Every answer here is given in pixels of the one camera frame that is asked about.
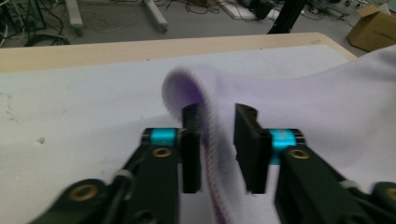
towel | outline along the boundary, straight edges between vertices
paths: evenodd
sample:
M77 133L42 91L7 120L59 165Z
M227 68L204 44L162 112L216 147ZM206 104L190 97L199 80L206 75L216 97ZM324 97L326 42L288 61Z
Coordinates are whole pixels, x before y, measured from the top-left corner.
M177 67L163 83L163 101L177 119L182 107L203 105L202 159L216 223L279 223L278 167L270 167L267 194L246 192L233 146L235 104L256 108L263 128L301 130L319 156L365 191L396 182L396 46L288 79Z

box flap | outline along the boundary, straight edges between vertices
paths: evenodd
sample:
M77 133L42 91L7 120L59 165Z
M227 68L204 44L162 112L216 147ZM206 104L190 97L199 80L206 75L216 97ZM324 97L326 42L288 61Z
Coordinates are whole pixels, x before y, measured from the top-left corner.
M376 7L373 6L373 5L368 5L368 6L366 6L366 7L361 7L361 8L359 8L359 9L356 10L356 11L359 13L359 15L360 15L361 17L366 17L366 16L372 15L372 14L374 14L374 13L376 13L376 12L379 12L379 9L376 8Z

lavender fabric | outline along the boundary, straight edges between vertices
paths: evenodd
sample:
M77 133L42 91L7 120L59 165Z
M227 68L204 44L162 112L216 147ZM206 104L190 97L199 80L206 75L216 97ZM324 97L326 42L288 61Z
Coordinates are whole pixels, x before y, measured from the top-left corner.
M163 101L178 119L183 106L204 106L202 158L217 223L279 223L275 166L268 194L246 193L234 159L236 103L255 107L263 128L300 129L312 149L363 190L376 181L396 182L396 46L280 80L178 67L163 83Z

blue band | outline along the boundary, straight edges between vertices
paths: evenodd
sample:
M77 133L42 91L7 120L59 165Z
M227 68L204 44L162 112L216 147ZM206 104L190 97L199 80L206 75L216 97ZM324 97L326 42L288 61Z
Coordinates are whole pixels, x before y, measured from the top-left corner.
M174 147L177 141L177 129L156 128L151 132L151 144L155 146Z
M297 146L297 141L294 133L290 129L270 129L271 135L273 136L273 150L274 155L271 159L271 164L279 165L279 154L290 146Z

gray floor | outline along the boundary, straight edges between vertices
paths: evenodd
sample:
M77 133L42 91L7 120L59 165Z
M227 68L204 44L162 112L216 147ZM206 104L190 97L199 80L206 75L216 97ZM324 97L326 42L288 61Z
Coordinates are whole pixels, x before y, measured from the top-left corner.
M157 5L165 3L166 0L157 2ZM367 53L349 45L347 34L359 20L355 11L357 3L345 7L344 2L338 4L346 9L350 15L347 21L337 20L339 14L322 14L318 16L309 12L306 8L305 14L301 15L295 23L293 33L320 32L356 56ZM64 5L59 4L52 11L64 22L64 35L72 44L108 43L120 41L154 40L154 39L177 39L206 36L229 36L229 35L264 35L272 27L272 20L264 21L242 21L233 19L226 11L219 9L219 13L207 12L196 14L186 10L186 4L172 2L159 7L167 19L168 31L164 33L159 29L150 17L148 11L138 3L114 3L107 0L81 0L78 2L85 28L82 36L77 35L68 24L67 13ZM192 7L194 11L204 13L205 8ZM51 21L51 16L44 13L49 24L58 27L59 22ZM47 33L54 33L50 28ZM21 47L19 39L9 39L4 48Z

